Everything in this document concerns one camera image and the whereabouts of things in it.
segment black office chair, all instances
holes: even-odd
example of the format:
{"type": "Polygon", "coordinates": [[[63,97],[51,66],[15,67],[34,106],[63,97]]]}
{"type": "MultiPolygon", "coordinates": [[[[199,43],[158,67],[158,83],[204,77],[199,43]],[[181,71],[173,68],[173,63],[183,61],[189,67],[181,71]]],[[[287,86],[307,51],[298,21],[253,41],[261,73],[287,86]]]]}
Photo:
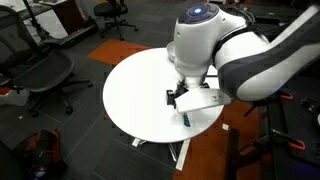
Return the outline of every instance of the black office chair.
{"type": "Polygon", "coordinates": [[[134,31],[138,31],[137,26],[128,24],[126,20],[118,21],[117,17],[128,13],[128,8],[124,3],[124,0],[108,0],[108,2],[100,3],[94,7],[94,14],[96,16],[102,16],[106,20],[107,18],[113,18],[114,22],[105,23],[105,29],[100,32],[101,38],[104,38],[104,33],[109,29],[116,27],[120,35],[120,40],[124,38],[121,34],[119,26],[133,27],[134,31]]]}
{"type": "Polygon", "coordinates": [[[62,98],[66,113],[73,109],[67,102],[62,88],[87,83],[90,80],[68,81],[73,76],[74,62],[57,50],[44,53],[29,34],[21,17],[14,10],[0,6],[0,87],[28,90],[30,97],[38,100],[30,108],[33,117],[50,94],[57,92],[62,98]]]}

